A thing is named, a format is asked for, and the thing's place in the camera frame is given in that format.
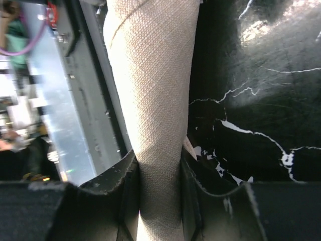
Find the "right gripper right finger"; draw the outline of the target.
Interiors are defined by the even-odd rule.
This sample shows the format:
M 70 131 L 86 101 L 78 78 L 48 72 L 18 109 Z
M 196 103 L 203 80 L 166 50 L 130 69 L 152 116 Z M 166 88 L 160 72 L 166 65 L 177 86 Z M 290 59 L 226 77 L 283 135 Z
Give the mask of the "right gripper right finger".
M 320 183 L 234 186 L 181 157 L 185 240 L 320 240 Z

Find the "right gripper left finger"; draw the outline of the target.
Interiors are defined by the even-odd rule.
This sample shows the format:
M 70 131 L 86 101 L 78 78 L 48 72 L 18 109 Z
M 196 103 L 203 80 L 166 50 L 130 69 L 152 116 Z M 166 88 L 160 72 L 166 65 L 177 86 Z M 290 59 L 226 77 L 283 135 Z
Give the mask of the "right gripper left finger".
M 139 166 L 133 151 L 77 187 L 1 183 L 1 240 L 136 240 Z

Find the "beige cloth napkin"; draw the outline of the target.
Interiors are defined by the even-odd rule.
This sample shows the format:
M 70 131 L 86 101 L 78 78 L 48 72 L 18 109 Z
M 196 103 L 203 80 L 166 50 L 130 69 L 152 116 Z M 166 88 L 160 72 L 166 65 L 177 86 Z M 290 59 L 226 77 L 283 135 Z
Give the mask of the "beige cloth napkin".
M 140 168 L 143 240 L 183 240 L 180 159 L 199 1 L 108 1 L 103 28 Z

